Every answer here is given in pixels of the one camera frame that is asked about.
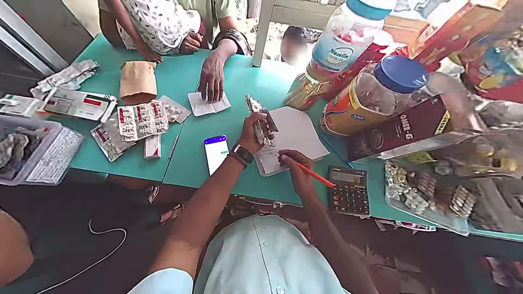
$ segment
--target chair leg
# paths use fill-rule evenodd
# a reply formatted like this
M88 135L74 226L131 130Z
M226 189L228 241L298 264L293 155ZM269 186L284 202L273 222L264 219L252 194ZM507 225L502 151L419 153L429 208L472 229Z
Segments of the chair leg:
M253 66L260 67L262 64L263 50L265 49L265 41L267 40L267 32L269 30L269 22L272 16L272 8L276 0L262 0L260 21L258 23L258 32L256 35L256 46L254 47Z

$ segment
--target light blue shirt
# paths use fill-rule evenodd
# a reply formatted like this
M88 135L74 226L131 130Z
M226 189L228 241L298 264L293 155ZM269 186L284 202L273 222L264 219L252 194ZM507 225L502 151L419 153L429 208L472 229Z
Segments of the light blue shirt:
M191 276L168 268L129 294L191 294ZM223 229L209 244L195 294L346 294L331 266L303 234L279 216L251 216Z

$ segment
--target teal table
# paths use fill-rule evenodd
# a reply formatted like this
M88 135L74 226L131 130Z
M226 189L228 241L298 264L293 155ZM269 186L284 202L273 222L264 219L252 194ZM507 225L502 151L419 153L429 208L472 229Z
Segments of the teal table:
M189 56L165 56L164 62L155 70L158 95L171 99L190 109L187 93L197 88L200 69L209 54L200 50ZM105 93L118 96L120 88L120 65L125 61L141 60L134 51L116 49L99 35L78 56L77 60L93 59L100 64L98 73L82 84L82 91ZM283 99L294 80L295 68L283 62L264 60L260 68L252 67L252 58L241 55L231 57L224 68L225 92L232 107L217 114L200 117L189 116L183 125L171 124L169 131L162 135L162 158L146 160L143 146L133 146L120 158L110 163L90 136L89 130L97 123L72 118L54 118L64 125L86 135L78 154L72 162L73 168L103 172L135 178L162 181L189 187L200 187L209 176L203 147L204 138L227 135L229 146L239 138L243 119L248 115L245 93L250 93L268 109L284 106ZM325 106L318 102L308 111L316 129L320 114ZM169 153L176 136L178 143L169 160ZM336 155L329 154L315 164L315 171L327 176L330 165L346 166ZM373 217L430 224L388 206L385 202L383 163L368 162L355 164L355 168L368 172L368 194L370 214ZM315 189L327 204L327 188L315 182ZM300 204L301 200L293 191L289 172L270 177L261 177L255 164L251 164L233 188L233 193ZM523 241L523 235L481 231L471 228L473 234L495 238Z

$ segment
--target sandal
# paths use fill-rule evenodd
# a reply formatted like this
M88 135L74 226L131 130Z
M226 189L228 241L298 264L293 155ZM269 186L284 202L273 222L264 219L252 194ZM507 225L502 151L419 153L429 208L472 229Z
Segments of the sandal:
M169 220L175 219L182 212L183 209L184 209L184 205L180 203L177 206L175 206L171 211L164 213L162 215L162 217L160 218L160 224L164 225Z
M147 200L149 200L149 203L153 203L154 198L156 198L156 196L158 196L158 193L160 192L160 187L151 186L151 187L147 188L147 190L145 192L148 194Z

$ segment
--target blue lid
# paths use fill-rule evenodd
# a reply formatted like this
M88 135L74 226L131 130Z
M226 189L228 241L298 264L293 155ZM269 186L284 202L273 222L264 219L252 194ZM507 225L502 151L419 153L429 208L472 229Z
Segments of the blue lid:
M427 70L421 63L400 55L380 61L374 68L374 76L383 86L403 94L416 92L428 82Z
M385 7L375 7L365 3L362 0L347 0L347 7L354 12L355 14L364 17L366 19L372 20L382 20L385 19L389 13L392 11L392 8L389 9L389 5Z

